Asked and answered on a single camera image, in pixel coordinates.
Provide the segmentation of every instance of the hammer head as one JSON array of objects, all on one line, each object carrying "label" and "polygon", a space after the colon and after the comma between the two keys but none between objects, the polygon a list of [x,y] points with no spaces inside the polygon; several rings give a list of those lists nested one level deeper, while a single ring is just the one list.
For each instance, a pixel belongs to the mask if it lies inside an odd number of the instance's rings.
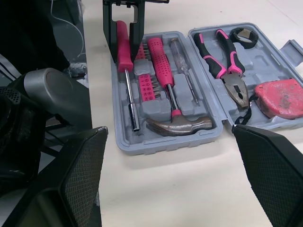
[{"label": "hammer head", "polygon": [[195,134],[199,130],[213,128],[213,122],[209,117],[200,117],[195,121],[187,120],[183,115],[172,117],[171,123],[162,123],[147,119],[147,128],[161,136],[187,136]]}]

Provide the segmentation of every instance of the claw hammer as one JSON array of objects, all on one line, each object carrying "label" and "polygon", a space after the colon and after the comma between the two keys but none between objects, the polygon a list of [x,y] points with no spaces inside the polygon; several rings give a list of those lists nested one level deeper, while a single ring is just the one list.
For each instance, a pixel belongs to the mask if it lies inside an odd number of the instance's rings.
[{"label": "claw hammer", "polygon": [[160,38],[152,38],[147,42],[151,53],[151,59],[156,71],[156,76],[161,86],[165,89],[171,103],[171,123],[162,123],[147,119],[147,128],[162,136],[186,136],[196,133],[199,130],[213,128],[212,120],[209,117],[200,117],[196,121],[189,121],[178,107],[173,92],[173,77],[169,62],[163,49]]}]

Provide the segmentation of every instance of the gray plastic case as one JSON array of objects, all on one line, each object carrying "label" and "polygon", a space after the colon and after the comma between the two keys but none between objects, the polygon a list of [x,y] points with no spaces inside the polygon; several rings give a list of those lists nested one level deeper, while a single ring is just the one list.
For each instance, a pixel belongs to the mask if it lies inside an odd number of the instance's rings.
[{"label": "gray plastic case", "polygon": [[[236,27],[244,27],[253,30],[259,35],[258,43],[252,49],[244,49],[239,43],[234,43],[238,57],[246,71],[243,76],[249,95],[257,84],[294,78],[303,87],[303,80],[295,71],[295,67],[303,62],[303,48],[294,40],[288,41],[279,51],[260,29],[251,23],[233,24],[224,26],[212,26],[196,28],[189,31],[188,37],[180,32],[164,32],[148,34],[143,37],[143,43],[153,37],[162,39],[163,48],[170,63],[174,75],[174,92],[178,105],[189,120],[196,120],[201,116],[209,116],[213,120],[214,128],[201,130],[194,135],[180,137],[163,137],[146,128],[145,119],[150,117],[157,121],[170,121],[170,103],[165,92],[160,88],[160,97],[157,100],[141,101],[137,78],[139,75],[149,73],[152,78],[155,72],[151,61],[136,60],[134,70],[130,72],[134,101],[137,105],[141,129],[133,132],[129,121],[128,101],[125,85],[125,76],[117,72],[117,67],[111,64],[113,107],[116,131],[116,142],[118,147],[128,155],[152,154],[157,151],[170,151],[182,147],[195,147],[201,144],[215,141],[223,131],[223,124],[229,128],[234,125],[239,116],[246,111],[239,111],[236,103],[229,97],[222,80],[214,79],[208,71],[208,65],[199,54],[199,50],[193,40],[197,32],[203,34],[205,45],[217,60],[226,65],[226,58],[219,46],[215,32],[222,29],[229,34]],[[193,82],[194,90],[198,96],[197,106],[192,98],[184,74],[180,74],[174,62],[169,41],[178,38],[181,44],[185,60],[190,68],[189,73]],[[286,120],[280,117],[268,118],[253,102],[252,118],[247,125],[263,129],[275,128],[299,128],[303,126],[303,118]]]}]

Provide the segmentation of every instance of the screwdriver handle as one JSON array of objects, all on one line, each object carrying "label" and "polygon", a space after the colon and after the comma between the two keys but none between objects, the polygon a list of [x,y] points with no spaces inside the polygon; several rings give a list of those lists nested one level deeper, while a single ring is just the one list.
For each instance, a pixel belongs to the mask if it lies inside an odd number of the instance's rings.
[{"label": "screwdriver handle", "polygon": [[227,72],[230,73],[239,73],[240,76],[245,72],[245,67],[238,59],[237,51],[235,45],[229,39],[228,35],[222,30],[218,29],[216,31],[216,38],[223,47],[226,58],[227,58]]},{"label": "screwdriver handle", "polygon": [[205,47],[204,39],[201,33],[196,33],[194,35],[194,41],[197,48],[199,49],[201,57],[206,61],[209,66],[209,72],[215,79],[219,79],[225,73],[227,73],[227,69],[208,52],[207,48]]},{"label": "screwdriver handle", "polygon": [[131,47],[127,32],[127,25],[124,21],[117,21],[118,38],[118,72],[124,72],[125,69],[131,72],[134,64],[131,60]]},{"label": "screwdriver handle", "polygon": [[152,38],[147,42],[151,52],[151,59],[156,71],[156,76],[163,88],[170,84],[173,86],[173,78],[170,70],[169,61],[163,49],[162,40],[160,38]]}]

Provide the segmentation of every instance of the tool kit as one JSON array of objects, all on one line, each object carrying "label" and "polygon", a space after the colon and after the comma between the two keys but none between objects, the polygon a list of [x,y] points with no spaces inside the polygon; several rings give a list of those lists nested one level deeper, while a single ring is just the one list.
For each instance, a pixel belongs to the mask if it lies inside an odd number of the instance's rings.
[{"label": "tool kit", "polygon": [[117,22],[112,61],[116,142],[128,155],[215,141],[225,125],[303,127],[303,48],[278,50],[254,24],[144,35],[131,61],[126,24]]}]

